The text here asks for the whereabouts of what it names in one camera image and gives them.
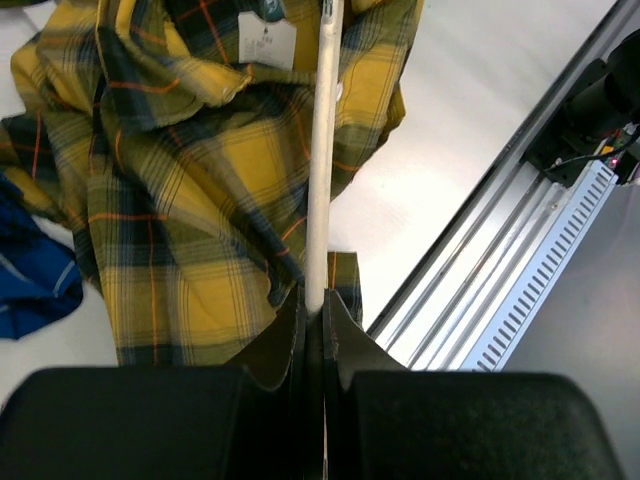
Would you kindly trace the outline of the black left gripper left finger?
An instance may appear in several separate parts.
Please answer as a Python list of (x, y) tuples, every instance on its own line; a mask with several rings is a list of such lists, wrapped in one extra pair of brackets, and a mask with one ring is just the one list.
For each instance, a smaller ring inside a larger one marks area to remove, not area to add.
[(1, 413), (5, 479), (316, 479), (304, 293), (227, 363), (48, 368)]

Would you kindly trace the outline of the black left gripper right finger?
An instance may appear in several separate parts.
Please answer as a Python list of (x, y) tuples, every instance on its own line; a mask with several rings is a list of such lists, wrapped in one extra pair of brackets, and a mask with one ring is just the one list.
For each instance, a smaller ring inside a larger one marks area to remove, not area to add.
[(563, 376), (413, 372), (351, 318), (322, 312), (332, 479), (620, 479), (597, 410)]

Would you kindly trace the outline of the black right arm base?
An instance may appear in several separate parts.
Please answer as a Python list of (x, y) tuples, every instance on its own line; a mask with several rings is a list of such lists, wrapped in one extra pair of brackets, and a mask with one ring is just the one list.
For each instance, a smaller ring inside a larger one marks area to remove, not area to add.
[(524, 160), (566, 187), (591, 161), (629, 169), (639, 140), (639, 32), (605, 60), (591, 62), (524, 153)]

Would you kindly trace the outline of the yellow plaid flannel shirt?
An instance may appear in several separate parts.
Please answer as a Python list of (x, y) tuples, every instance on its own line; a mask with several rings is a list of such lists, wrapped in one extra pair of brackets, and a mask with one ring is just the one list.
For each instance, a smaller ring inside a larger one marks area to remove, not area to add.
[(293, 63), (244, 60), (262, 1), (62, 1), (17, 50), (1, 171), (68, 228), (122, 365), (213, 365), (304, 277), (322, 5)]

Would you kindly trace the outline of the white plastic hanger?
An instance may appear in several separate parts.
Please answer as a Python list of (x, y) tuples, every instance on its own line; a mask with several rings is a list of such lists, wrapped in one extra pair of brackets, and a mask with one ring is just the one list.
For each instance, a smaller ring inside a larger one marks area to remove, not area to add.
[(305, 309), (310, 319), (321, 312), (327, 286), (329, 211), (343, 14), (342, 1), (323, 3), (312, 124), (304, 280)]

